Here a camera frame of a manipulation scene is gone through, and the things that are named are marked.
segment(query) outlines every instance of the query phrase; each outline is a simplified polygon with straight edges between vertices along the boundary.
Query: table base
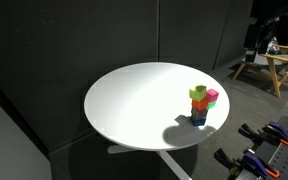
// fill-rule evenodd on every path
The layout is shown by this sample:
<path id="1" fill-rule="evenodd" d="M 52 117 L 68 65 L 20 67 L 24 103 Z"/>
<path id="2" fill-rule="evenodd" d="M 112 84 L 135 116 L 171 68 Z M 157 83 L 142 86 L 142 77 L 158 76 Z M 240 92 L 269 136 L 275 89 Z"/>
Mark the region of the table base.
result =
<path id="1" fill-rule="evenodd" d="M 107 149 L 109 154 L 123 153 L 136 151 L 136 149 L 127 148 L 120 145 L 110 146 Z M 166 152 L 156 151 L 156 153 L 164 160 L 164 162 L 171 168 L 171 170 L 177 175 L 180 180 L 192 180 L 187 173 L 177 164 L 177 162 Z"/>

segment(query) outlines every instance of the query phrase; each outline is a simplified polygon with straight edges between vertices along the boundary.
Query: round white table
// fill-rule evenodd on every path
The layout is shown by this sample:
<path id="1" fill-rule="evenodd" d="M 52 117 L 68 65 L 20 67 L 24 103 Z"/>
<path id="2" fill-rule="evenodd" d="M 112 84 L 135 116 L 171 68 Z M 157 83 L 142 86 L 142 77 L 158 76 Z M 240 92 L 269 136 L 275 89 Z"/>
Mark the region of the round white table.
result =
<path id="1" fill-rule="evenodd" d="M 205 126 L 193 126 L 189 119 L 189 89 L 196 85 L 219 92 Z M 100 78 L 87 92 L 84 110 L 99 134 L 119 144 L 109 153 L 156 151 L 180 179 L 190 179 L 166 151 L 195 145 L 218 130 L 228 116 L 229 99 L 216 80 L 199 70 L 152 62 Z"/>

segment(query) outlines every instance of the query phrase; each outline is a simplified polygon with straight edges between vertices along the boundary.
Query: toy block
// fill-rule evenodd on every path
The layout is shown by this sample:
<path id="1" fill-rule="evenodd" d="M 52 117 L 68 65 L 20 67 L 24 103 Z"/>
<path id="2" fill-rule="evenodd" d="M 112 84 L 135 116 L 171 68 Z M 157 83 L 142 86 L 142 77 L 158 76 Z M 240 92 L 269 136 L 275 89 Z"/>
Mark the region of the toy block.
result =
<path id="1" fill-rule="evenodd" d="M 190 98 L 195 101 L 201 101 L 206 96 L 206 86 L 198 85 L 190 89 Z"/>
<path id="2" fill-rule="evenodd" d="M 194 119 L 201 119 L 201 118 L 206 118 L 207 116 L 207 109 L 204 109 L 202 111 L 198 111 L 196 110 L 194 107 L 192 107 L 191 113 L 192 113 L 192 117 Z"/>
<path id="3" fill-rule="evenodd" d="M 204 109 L 207 108 L 207 105 L 209 104 L 209 99 L 208 97 L 204 97 L 200 102 L 195 101 L 194 99 L 192 100 L 192 106 L 198 110 L 198 111 L 202 111 Z"/>
<path id="4" fill-rule="evenodd" d="M 210 102 L 213 102 L 217 100 L 218 92 L 214 89 L 209 89 L 206 91 L 206 96 L 209 98 Z"/>
<path id="5" fill-rule="evenodd" d="M 194 119 L 193 117 L 191 117 L 191 121 L 193 126 L 204 126 L 205 122 L 206 122 L 206 118 L 201 118 L 201 119 Z"/>
<path id="6" fill-rule="evenodd" d="M 215 104 L 216 104 L 216 101 L 209 102 L 206 109 L 207 109 L 207 110 L 212 109 L 212 108 L 215 106 Z"/>

